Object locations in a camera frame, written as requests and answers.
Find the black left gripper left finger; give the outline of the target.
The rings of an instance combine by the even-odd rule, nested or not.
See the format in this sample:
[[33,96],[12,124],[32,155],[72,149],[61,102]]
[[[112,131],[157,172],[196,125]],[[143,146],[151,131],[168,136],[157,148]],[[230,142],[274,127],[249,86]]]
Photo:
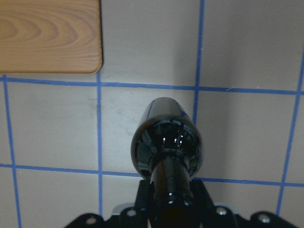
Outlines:
[[149,203],[149,187],[148,180],[141,180],[139,182],[134,208],[140,211],[146,211]]

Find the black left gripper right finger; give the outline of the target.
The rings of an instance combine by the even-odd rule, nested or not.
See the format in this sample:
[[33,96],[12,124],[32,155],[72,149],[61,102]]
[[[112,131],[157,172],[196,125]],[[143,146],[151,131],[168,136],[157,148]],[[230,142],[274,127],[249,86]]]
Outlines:
[[202,180],[193,179],[191,181],[191,191],[194,196],[195,209],[211,209],[214,203]]

